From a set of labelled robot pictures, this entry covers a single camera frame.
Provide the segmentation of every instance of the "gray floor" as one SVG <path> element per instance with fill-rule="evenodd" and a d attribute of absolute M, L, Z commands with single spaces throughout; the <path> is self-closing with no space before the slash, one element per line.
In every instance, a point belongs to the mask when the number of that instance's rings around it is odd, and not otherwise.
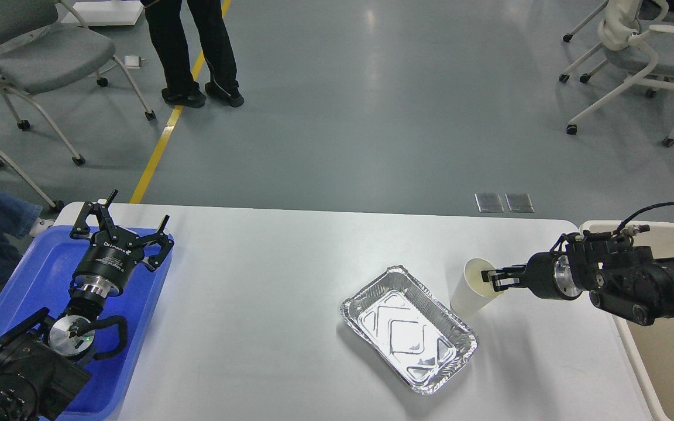
<path fill-rule="evenodd" d="M 489 215 L 579 224 L 674 200 L 674 147 L 659 144 L 674 94 L 628 91 L 565 134 L 625 77 L 608 67 L 588 85 L 581 72 L 557 81 L 597 43 L 596 22 L 561 41 L 597 3 L 232 0 L 246 103 L 184 110 L 142 202 L 476 216 L 475 192 L 526 192 L 535 213 Z M 195 59 L 185 8 L 184 22 Z M 34 109 L 14 99 L 33 125 L 22 133 L 0 98 L 0 147 L 67 203 L 113 188 L 127 202 L 171 112 L 144 17 L 97 30 L 118 55 L 147 58 L 132 72 L 158 122 L 118 70 L 108 88 L 86 79 L 39 95 L 88 160 L 77 168 Z M 38 202 L 11 170 L 0 187 Z M 674 209 L 647 219 L 674 222 Z"/>

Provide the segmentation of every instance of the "white chair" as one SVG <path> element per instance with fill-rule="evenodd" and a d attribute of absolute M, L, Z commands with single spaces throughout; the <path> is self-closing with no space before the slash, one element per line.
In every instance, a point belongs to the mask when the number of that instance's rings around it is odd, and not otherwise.
<path fill-rule="evenodd" d="M 663 8 L 661 5 L 659 5 L 660 2 L 652 2 L 652 1 L 645 1 L 641 4 L 641 8 L 639 9 L 639 19 L 642 20 L 664 20 L 667 22 L 673 22 L 674 23 L 674 12 L 669 12 L 667 11 L 666 8 Z M 594 11 L 592 11 L 589 16 L 584 18 L 583 21 L 579 22 L 579 24 L 574 27 L 570 32 L 567 32 L 565 35 L 563 35 L 563 42 L 569 43 L 573 35 L 575 35 L 578 31 L 580 31 L 586 24 L 589 23 L 592 19 L 596 18 L 597 15 L 600 14 L 602 10 L 607 6 L 607 0 L 601 3 L 601 5 L 597 6 Z"/>
<path fill-rule="evenodd" d="M 108 80 L 101 77 L 99 69 L 112 60 L 123 70 L 134 88 L 145 108 L 147 120 L 155 120 L 155 112 L 147 105 L 129 71 L 116 57 L 112 40 L 91 31 L 82 16 L 66 0 L 0 0 L 0 45 L 19 35 L 54 24 L 59 18 L 57 3 L 64 5 L 77 17 L 82 27 L 53 26 L 32 42 L 0 54 L 0 94 L 12 112 L 18 128 L 27 130 L 30 122 L 19 117 L 8 94 L 15 94 L 34 106 L 66 144 L 74 163 L 83 165 L 85 158 L 77 152 L 32 96 L 56 90 L 91 74 L 95 75 L 99 86 L 105 87 Z"/>
<path fill-rule="evenodd" d="M 629 72 L 623 83 L 572 118 L 566 132 L 577 133 L 577 124 L 633 85 L 674 91 L 674 26 L 636 18 L 641 0 L 609 0 L 597 34 L 607 61 Z M 662 144 L 674 144 L 674 125 Z"/>
<path fill-rule="evenodd" d="M 607 0 L 603 2 L 599 7 L 597 7 L 596 10 L 594 10 L 591 14 L 589 14 L 586 19 L 584 19 L 581 23 L 577 25 L 571 32 L 567 33 L 566 35 L 563 35 L 563 40 L 565 42 L 570 42 L 572 39 L 573 35 L 576 34 L 580 29 L 582 29 L 583 26 L 585 26 L 589 21 L 594 19 L 594 17 L 597 16 L 604 8 L 607 7 Z M 641 6 L 638 11 L 638 18 L 641 20 L 655 20 L 655 21 L 664 21 L 664 22 L 669 22 L 669 23 L 674 23 L 674 12 L 669 11 L 668 5 L 666 0 L 645 0 L 644 2 L 641 2 Z M 560 82 L 566 82 L 569 80 L 570 73 L 576 69 L 578 66 L 580 66 L 584 61 L 589 59 L 591 56 L 596 54 L 598 51 L 602 49 L 602 43 L 598 43 L 596 46 L 592 47 L 591 50 L 589 50 L 587 53 L 585 53 L 583 56 L 577 59 L 577 61 L 573 62 L 572 65 L 570 65 L 564 72 L 561 73 L 559 77 Z M 579 77 L 579 82 L 582 83 L 588 83 L 589 80 L 597 74 L 603 67 L 607 65 L 607 60 L 603 60 L 600 62 L 595 67 L 592 67 L 591 70 L 586 72 L 585 74 L 582 74 Z"/>

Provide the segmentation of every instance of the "aluminum foil tray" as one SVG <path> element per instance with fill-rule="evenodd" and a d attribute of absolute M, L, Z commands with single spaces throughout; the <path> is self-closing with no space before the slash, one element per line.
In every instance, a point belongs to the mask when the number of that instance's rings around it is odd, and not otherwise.
<path fill-rule="evenodd" d="M 402 266 L 345 299 L 340 314 L 422 395 L 434 394 L 477 348 L 472 329 Z"/>

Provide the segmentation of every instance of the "cable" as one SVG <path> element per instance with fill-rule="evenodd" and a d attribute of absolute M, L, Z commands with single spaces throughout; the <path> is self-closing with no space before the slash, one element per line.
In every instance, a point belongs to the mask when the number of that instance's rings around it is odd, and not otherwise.
<path fill-rule="evenodd" d="M 98 69 L 98 72 L 99 72 L 99 74 L 101 74 L 101 76 L 102 76 L 102 75 L 104 75 L 104 74 L 107 74 L 107 72 L 109 72 L 110 70 L 113 70 L 113 68 L 116 67 L 116 66 L 117 66 L 117 64 L 114 63 L 114 64 L 111 64 L 111 65 L 110 65 L 107 69 L 105 69 L 105 70 Z M 94 77 L 95 77 L 95 74 L 89 74 L 89 75 L 86 75 L 85 79 L 88 79 L 88 78 L 94 78 Z"/>
<path fill-rule="evenodd" d="M 652 209 L 657 209 L 657 208 L 663 208 L 664 206 L 674 206 L 674 202 L 664 202 L 664 203 L 656 203 L 655 205 L 650 205 L 647 206 L 646 208 L 641 208 L 637 210 L 636 212 L 632 213 L 631 216 L 628 218 L 624 219 L 618 227 L 616 227 L 615 231 L 613 234 L 618 234 L 623 228 L 630 222 L 632 221 L 633 218 L 636 218 L 639 216 L 639 214 L 642 214 L 644 212 L 647 212 L 648 210 L 651 211 Z"/>

